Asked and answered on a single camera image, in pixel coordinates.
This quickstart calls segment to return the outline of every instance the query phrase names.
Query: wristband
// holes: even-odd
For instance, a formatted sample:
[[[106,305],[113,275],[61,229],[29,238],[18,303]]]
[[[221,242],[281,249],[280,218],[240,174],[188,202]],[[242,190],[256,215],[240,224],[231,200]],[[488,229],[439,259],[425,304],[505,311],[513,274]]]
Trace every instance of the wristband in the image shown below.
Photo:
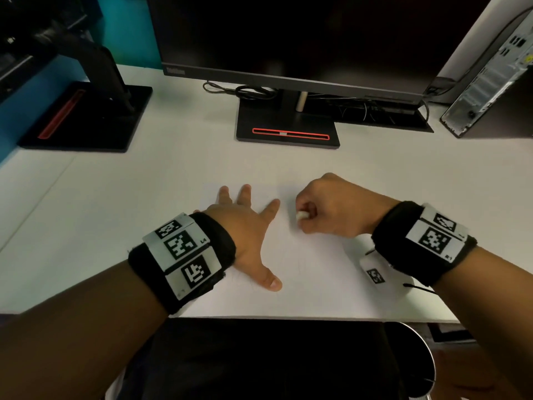
[[[477,241],[462,224],[429,204],[399,203],[372,234],[376,250],[390,265],[426,286],[460,264]]]
[[[235,261],[228,232],[204,213],[182,213],[144,236],[128,257],[169,314],[202,296]]]

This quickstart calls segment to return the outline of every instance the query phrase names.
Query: black screen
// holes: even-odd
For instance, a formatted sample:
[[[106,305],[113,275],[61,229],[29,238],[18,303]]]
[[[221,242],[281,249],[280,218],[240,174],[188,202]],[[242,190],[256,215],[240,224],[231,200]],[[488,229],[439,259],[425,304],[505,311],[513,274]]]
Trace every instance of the black screen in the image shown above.
[[[149,0],[164,63],[409,93],[423,93],[488,2]]]

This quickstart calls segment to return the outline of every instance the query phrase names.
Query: black pants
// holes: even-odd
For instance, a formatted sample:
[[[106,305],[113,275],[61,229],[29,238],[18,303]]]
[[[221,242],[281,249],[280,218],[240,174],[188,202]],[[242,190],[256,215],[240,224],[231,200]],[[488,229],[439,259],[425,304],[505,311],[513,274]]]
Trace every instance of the black pants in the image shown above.
[[[407,399],[382,323],[168,319],[119,400]]]

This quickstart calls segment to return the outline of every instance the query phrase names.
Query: monitor arm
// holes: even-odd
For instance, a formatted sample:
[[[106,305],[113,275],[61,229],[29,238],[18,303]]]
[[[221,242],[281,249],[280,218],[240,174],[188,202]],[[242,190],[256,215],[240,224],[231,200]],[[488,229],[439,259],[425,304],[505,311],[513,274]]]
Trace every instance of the monitor arm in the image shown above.
[[[68,31],[56,21],[34,38],[43,45],[54,47],[63,56],[80,62],[95,89],[108,100],[110,108],[122,114],[132,114],[135,108],[122,76],[108,48],[95,44]]]

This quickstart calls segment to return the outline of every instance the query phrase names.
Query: sheet of paper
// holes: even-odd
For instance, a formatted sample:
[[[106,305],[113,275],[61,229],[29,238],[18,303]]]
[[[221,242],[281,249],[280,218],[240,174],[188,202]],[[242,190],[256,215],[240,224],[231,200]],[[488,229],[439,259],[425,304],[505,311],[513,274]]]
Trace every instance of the sheet of paper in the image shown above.
[[[200,210],[215,203],[220,184],[205,185]],[[242,187],[228,185],[235,200]],[[370,238],[343,239],[305,235],[297,228],[295,198],[304,186],[252,185],[252,209],[261,211],[274,198],[280,210],[266,233],[261,256],[283,282],[273,293],[234,268],[209,293],[184,312],[185,317],[383,317],[387,303],[359,267],[372,247]]]

